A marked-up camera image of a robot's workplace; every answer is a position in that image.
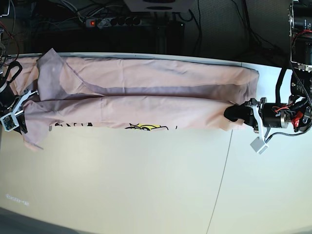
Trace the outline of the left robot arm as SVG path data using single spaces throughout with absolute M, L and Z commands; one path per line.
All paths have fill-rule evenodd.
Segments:
M 243 120 L 258 133 L 264 127 L 286 128 L 289 123 L 296 136 L 312 128 L 312 2 L 292 0 L 288 16 L 290 52 L 276 82 L 275 102 L 252 98 L 224 112 L 228 120 Z M 292 71 L 291 95 L 288 103 L 282 103 L 280 89 L 287 69 Z

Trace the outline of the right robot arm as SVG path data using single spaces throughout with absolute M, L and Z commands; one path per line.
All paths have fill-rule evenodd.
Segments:
M 12 30 L 0 24 L 0 124 L 4 130 L 15 131 L 20 134 L 27 133 L 24 117 L 23 102 L 28 99 L 30 92 L 15 94 L 11 88 L 11 83 L 22 72 L 22 65 L 14 58 L 9 61 L 8 48 L 13 42 L 20 53 L 20 47 L 13 35 L 16 24 L 16 10 L 12 0 L 2 0 L 0 2 L 0 16 L 6 17 L 13 13 Z

